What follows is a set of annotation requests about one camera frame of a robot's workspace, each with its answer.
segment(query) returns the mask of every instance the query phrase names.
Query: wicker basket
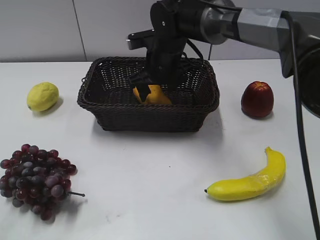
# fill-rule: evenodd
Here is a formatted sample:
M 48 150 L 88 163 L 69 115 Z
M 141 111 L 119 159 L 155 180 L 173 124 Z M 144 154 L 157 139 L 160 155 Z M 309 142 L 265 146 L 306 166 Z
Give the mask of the wicker basket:
M 201 63 L 198 59 L 191 61 Z M 106 131 L 198 131 L 206 116 L 219 106 L 219 89 L 210 63 L 189 65 L 185 81 L 173 91 L 161 86 L 172 105 L 142 105 L 137 101 L 128 76 L 144 64 L 144 57 L 97 59 L 82 81 L 77 103 L 93 113 Z

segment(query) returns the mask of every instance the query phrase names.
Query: grape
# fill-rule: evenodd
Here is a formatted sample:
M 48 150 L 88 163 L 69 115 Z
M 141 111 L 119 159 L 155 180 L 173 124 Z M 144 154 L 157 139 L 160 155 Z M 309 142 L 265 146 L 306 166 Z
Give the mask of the grape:
M 34 175 L 34 171 L 32 168 L 25 168 L 22 173 L 21 173 L 22 177 L 27 177 L 27 176 L 33 176 Z
M 28 188 L 31 185 L 31 182 L 26 177 L 20 177 L 15 183 L 16 187 L 19 189 Z
M 57 150 L 52 149 L 49 151 L 49 157 L 57 158 L 58 155 L 59 155 L 59 152 Z
M 38 152 L 39 152 L 39 148 L 36 145 L 33 145 L 33 146 L 29 147 L 29 153 L 30 154 L 37 155 Z
M 43 207 L 43 206 L 41 206 L 41 205 L 34 205 L 31 211 L 32 211 L 34 214 L 39 215 L 39 214 L 41 214 L 41 213 L 43 212 L 43 210 L 44 210 L 44 207 Z
M 22 171 L 24 170 L 23 164 L 16 164 L 12 167 L 11 173 L 13 176 L 21 176 Z
M 22 151 L 20 150 L 14 151 L 14 153 L 12 153 L 13 158 L 20 158 L 21 156 L 22 156 Z
M 5 170 L 5 172 L 4 172 L 4 174 L 10 178 L 10 177 L 12 176 L 12 172 L 11 172 L 11 171 L 12 171 L 11 168 L 7 168 L 7 169 Z
M 58 182 L 59 182 L 59 178 L 57 176 L 48 176 L 48 178 L 45 180 L 45 185 L 48 188 L 52 188 Z
M 34 164 L 31 162 L 31 161 L 26 161 L 23 166 L 26 168 L 26 169 L 33 169 L 33 166 Z
M 5 159 L 0 162 L 0 167 L 2 169 L 8 169 L 10 167 L 10 160 Z
M 30 148 L 29 144 L 23 144 L 21 147 L 21 151 L 24 153 L 27 153 L 27 152 L 29 152 L 29 148 Z
M 12 197 L 11 189 L 2 189 L 2 190 L 0 190 L 0 194 L 1 194 L 2 197 L 5 197 L 5 198 L 11 198 Z
M 40 196 L 40 190 L 36 187 L 33 187 L 30 189 L 29 196 L 32 197 L 33 199 L 37 198 Z
M 47 221 L 52 217 L 52 211 L 50 209 L 46 209 L 41 213 L 41 220 Z
M 75 175 L 77 173 L 76 165 L 71 164 L 70 166 L 68 166 L 68 168 L 66 169 L 66 172 L 70 175 Z
M 10 159 L 10 164 L 11 164 L 11 166 L 16 165 L 16 164 L 19 164 L 19 163 L 20 163 L 20 159 L 19 159 L 19 158 L 12 157 L 12 158 Z
M 35 175 L 42 175 L 45 173 L 45 169 L 43 167 L 40 167 L 40 166 L 36 166 L 34 169 L 33 169 L 33 173 Z
M 35 175 L 31 178 L 31 183 L 34 186 L 42 186 L 45 184 L 45 178 L 39 175 Z
M 25 188 L 20 188 L 15 193 L 15 197 L 21 201 L 25 200 L 27 196 L 28 196 L 28 190 Z
M 32 155 L 30 153 L 22 155 L 21 162 L 22 163 L 32 162 Z
M 42 194 L 45 196 L 45 197 L 51 197 L 51 189 L 47 186 L 45 186 L 43 189 L 42 189 Z
M 65 192 L 70 192 L 70 190 L 71 190 L 71 181 L 69 179 L 63 180 L 61 185 L 62 185 L 62 187 L 63 187 Z
M 46 161 L 46 164 L 48 166 L 53 166 L 57 163 L 57 159 L 53 158 L 53 157 L 49 157 L 48 160 Z
M 3 189 L 8 189 L 9 188 L 9 183 L 7 179 L 1 179 L 0 180 L 0 190 Z
M 15 206 L 16 208 L 20 208 L 24 204 L 24 201 L 20 201 L 17 198 L 14 198 L 12 201 L 12 205 Z
M 12 176 L 12 177 L 10 177 L 9 178 L 9 180 L 8 180 L 8 184 L 9 184 L 9 187 L 10 188 L 15 188 L 17 185 L 16 185 L 16 182 L 17 182 L 17 180 L 18 180 L 18 176 Z
M 41 149 L 41 150 L 39 150 L 37 156 L 40 159 L 46 159 L 48 157 L 48 152 L 46 150 Z
M 51 195 L 55 198 L 60 197 L 64 193 L 64 188 L 61 185 L 55 185 L 51 189 Z
M 70 161 L 68 159 L 65 159 L 65 160 L 62 161 L 61 167 L 63 169 L 67 169 L 70 166 L 70 164 L 71 164 Z

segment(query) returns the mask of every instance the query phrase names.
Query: apple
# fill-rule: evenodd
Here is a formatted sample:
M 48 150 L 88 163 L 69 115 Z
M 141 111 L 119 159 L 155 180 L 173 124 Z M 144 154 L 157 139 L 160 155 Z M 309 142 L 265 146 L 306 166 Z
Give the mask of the apple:
M 244 114 L 252 118 L 264 118 L 274 108 L 274 93 L 271 87 L 261 81 L 254 81 L 245 89 L 241 108 Z

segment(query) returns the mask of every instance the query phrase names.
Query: white table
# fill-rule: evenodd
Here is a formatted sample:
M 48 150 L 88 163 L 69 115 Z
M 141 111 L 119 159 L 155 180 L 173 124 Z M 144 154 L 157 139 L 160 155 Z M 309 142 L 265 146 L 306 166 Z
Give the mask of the white table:
M 0 153 L 8 158 L 24 143 L 57 149 L 78 167 L 72 196 L 55 218 L 0 198 L 1 240 L 303 240 L 315 239 L 296 130 L 291 79 L 279 60 L 212 61 L 220 107 L 197 133 L 105 132 L 77 105 L 81 78 L 90 63 L 0 64 Z M 30 88 L 59 87 L 63 104 L 51 114 L 32 113 Z M 241 111 L 247 85 L 273 89 L 273 116 L 253 120 Z M 320 203 L 320 119 L 304 111 L 315 195 Z M 207 197 L 221 179 L 253 174 L 266 165 L 265 147 L 286 156 L 281 187 L 234 203 Z

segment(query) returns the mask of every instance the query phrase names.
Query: white wall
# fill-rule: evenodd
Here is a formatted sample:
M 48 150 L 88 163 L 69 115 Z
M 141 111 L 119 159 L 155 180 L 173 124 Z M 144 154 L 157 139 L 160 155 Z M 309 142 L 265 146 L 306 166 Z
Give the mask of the white wall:
M 1 0 L 0 61 L 88 61 L 106 56 L 144 56 L 128 50 L 130 33 L 151 29 L 156 0 Z M 320 0 L 234 0 L 239 7 L 320 12 Z M 196 43 L 205 57 L 209 45 Z M 195 56 L 191 49 L 189 57 Z M 212 59 L 277 58 L 274 52 L 228 40 L 214 46 Z

